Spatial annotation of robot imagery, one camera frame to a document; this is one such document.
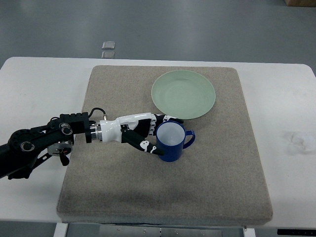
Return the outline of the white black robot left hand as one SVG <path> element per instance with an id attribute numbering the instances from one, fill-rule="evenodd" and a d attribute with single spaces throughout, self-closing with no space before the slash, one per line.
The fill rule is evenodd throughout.
<path id="1" fill-rule="evenodd" d="M 166 121 L 175 121 L 182 124 L 182 119 L 165 114 L 141 113 L 118 117 L 115 120 L 91 120 L 90 132 L 93 140 L 104 143 L 117 141 L 128 143 L 132 147 L 154 155 L 163 155 L 162 149 L 149 142 L 148 136 L 155 136 L 157 128 Z"/>

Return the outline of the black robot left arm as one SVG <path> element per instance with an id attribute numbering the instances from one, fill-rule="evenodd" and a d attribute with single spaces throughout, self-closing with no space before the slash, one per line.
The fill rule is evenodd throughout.
<path id="1" fill-rule="evenodd" d="M 52 157 L 49 153 L 39 157 L 42 151 L 68 141 L 73 145 L 76 134 L 84 134 L 86 142 L 91 143 L 96 137 L 90 130 L 90 117 L 95 110 L 107 117 L 105 110 L 96 107 L 90 113 L 61 114 L 51 118 L 47 125 L 15 131 L 0 147 L 0 177 L 29 178 L 35 168 Z"/>

